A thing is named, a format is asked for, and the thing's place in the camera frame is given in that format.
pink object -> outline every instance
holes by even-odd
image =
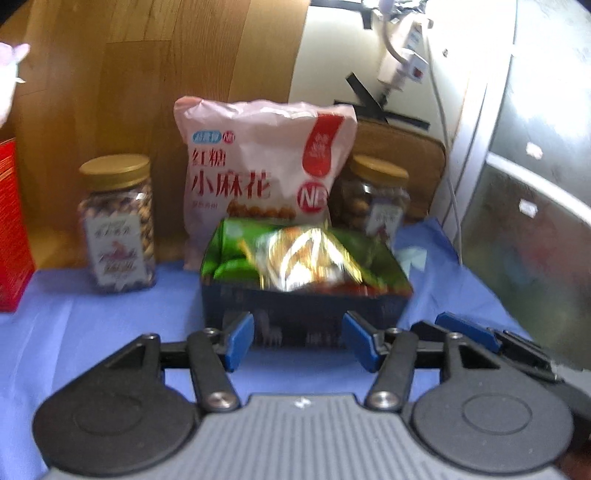
[[[22,83],[18,77],[18,64],[27,56],[29,49],[26,43],[14,48],[0,43],[0,127],[6,123],[10,113],[15,85]]]
[[[312,225],[327,219],[330,189],[357,132],[352,106],[183,97],[174,117],[189,151],[186,268],[200,268],[225,216]]]

glass jar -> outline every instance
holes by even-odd
[[[156,281],[150,159],[108,155],[80,167],[90,192],[78,214],[98,287],[122,292]]]
[[[378,236],[390,244],[410,205],[407,185],[408,172],[403,168],[355,155],[330,194],[332,224]]]

wooden wall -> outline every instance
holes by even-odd
[[[152,159],[161,259],[183,238],[187,153],[174,101],[286,102],[308,0],[29,0],[0,28],[27,42],[2,132],[18,145],[21,197],[38,267],[83,261],[78,167],[98,155]]]

gold jar lid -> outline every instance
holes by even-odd
[[[150,159],[146,155],[106,155],[89,160],[79,171],[91,192],[122,190],[150,176]]]
[[[408,185],[408,172],[393,163],[367,155],[354,155],[349,168],[358,177],[381,187]]]

blue tablecloth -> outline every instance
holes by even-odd
[[[526,333],[498,299],[467,269],[434,220],[403,228],[396,248],[424,248],[424,271],[411,270],[415,295],[399,326],[443,312],[477,316],[483,323]],[[35,273],[14,314],[0,314],[0,479],[30,480],[46,469],[31,435],[35,409],[52,392],[144,332],[164,342],[203,327],[198,275],[180,262],[158,267],[158,283],[121,295],[100,295],[84,270]],[[412,398],[436,385],[439,374],[415,375]],[[167,384],[194,395],[188,372],[168,371]],[[232,381],[252,393],[342,393],[363,399],[373,379],[347,351],[252,350]]]

